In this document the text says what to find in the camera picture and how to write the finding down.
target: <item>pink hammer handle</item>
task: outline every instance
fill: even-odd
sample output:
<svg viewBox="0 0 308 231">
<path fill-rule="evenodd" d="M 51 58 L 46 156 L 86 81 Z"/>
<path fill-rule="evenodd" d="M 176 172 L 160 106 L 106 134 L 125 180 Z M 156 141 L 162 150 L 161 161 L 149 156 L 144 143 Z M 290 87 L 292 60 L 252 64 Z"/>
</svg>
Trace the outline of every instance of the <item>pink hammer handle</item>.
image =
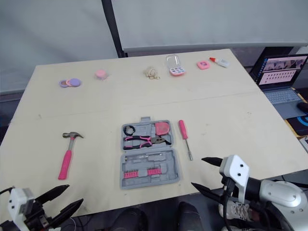
<svg viewBox="0 0 308 231">
<path fill-rule="evenodd" d="M 183 120 L 179 121 L 179 127 L 180 127 L 180 131 L 183 137 L 183 140 L 186 140 L 188 138 L 187 136 L 187 132 L 186 132 L 186 128 L 185 128 L 185 124 Z"/>
<path fill-rule="evenodd" d="M 58 177 L 59 180 L 66 179 L 68 168 L 69 168 L 69 163 L 71 162 L 71 158 L 72 158 L 72 150 L 67 150 L 63 158 L 61 171 Z"/>
</svg>

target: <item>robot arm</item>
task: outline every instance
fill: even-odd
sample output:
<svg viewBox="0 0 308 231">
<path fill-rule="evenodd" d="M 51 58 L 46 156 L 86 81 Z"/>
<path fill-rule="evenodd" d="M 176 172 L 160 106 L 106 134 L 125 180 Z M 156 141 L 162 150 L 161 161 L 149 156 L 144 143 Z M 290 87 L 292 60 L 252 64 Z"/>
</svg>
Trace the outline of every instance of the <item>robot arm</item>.
<svg viewBox="0 0 308 231">
<path fill-rule="evenodd" d="M 61 195 L 69 185 L 55 187 L 38 198 L 34 198 L 29 189 L 12 188 L 8 210 L 13 221 L 0 224 L 3 231 L 40 231 L 56 228 L 70 218 L 80 207 L 83 199 L 69 204 L 54 218 L 48 217 L 43 204 Z"/>
<path fill-rule="evenodd" d="M 308 201 L 305 193 L 296 183 L 286 181 L 257 180 L 249 177 L 249 166 L 237 155 L 224 159 L 206 157 L 202 160 L 220 167 L 224 194 L 213 193 L 209 188 L 192 183 L 204 196 L 221 204 L 227 204 L 229 197 L 237 196 L 240 203 L 249 201 L 250 207 L 264 214 L 268 230 L 306 231 L 308 230 Z M 274 218 L 279 225 L 271 227 L 269 219 Z"/>
</svg>

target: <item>gray tool case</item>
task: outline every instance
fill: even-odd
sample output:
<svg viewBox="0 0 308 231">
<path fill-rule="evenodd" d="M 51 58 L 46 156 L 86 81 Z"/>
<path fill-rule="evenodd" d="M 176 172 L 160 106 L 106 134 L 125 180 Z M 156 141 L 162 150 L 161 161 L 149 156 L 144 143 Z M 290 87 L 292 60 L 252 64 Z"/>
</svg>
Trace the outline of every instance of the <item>gray tool case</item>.
<svg viewBox="0 0 308 231">
<path fill-rule="evenodd" d="M 140 145 L 146 141 L 125 141 L 128 137 L 123 132 L 126 126 L 133 126 L 135 132 L 132 136 L 151 136 L 155 134 L 155 123 L 166 122 L 170 132 L 161 136 L 171 144 L 165 142 L 153 144 L 151 147 L 124 150 L 124 146 Z M 124 124 L 121 130 L 121 148 L 125 152 L 121 156 L 120 187 L 134 189 L 145 186 L 174 183 L 180 180 L 179 165 L 176 151 L 171 148 L 173 144 L 172 128 L 168 120 L 151 121 L 150 117 L 142 117 L 140 123 Z"/>
</svg>

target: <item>glue bottle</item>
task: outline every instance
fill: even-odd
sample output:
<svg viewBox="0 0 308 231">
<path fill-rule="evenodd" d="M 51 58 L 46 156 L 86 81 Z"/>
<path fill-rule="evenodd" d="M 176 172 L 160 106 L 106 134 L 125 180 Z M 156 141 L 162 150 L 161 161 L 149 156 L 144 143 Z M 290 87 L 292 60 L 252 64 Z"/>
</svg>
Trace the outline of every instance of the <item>glue bottle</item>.
<svg viewBox="0 0 308 231">
<path fill-rule="evenodd" d="M 216 59 L 216 58 L 210 58 L 211 61 L 217 63 L 220 66 L 223 67 L 228 67 L 229 66 L 229 62 L 224 60 L 224 59 Z"/>
</svg>

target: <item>laptop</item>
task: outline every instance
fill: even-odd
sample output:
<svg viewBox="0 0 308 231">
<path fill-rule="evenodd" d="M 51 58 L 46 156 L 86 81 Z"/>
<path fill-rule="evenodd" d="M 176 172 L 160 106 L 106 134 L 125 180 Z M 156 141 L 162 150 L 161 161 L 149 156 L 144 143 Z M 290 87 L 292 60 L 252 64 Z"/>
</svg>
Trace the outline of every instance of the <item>laptop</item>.
<svg viewBox="0 0 308 231">
<path fill-rule="evenodd" d="M 302 100 L 291 87 L 307 58 L 308 54 L 267 56 L 250 72 L 283 119 L 306 115 L 297 108 Z"/>
</svg>

